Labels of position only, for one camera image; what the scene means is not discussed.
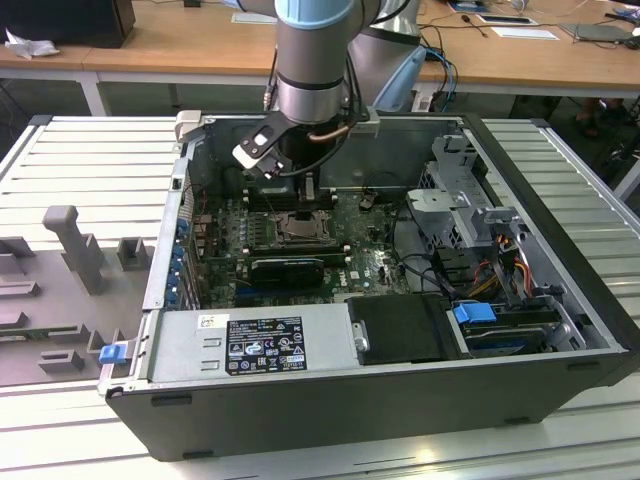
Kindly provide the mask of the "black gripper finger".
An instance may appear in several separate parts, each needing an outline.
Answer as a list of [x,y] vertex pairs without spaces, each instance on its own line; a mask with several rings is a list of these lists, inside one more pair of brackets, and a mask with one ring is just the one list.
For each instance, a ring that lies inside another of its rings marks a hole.
[[312,214],[322,205],[322,192],[317,186],[317,176],[313,172],[305,173],[297,183],[297,220],[310,220]]

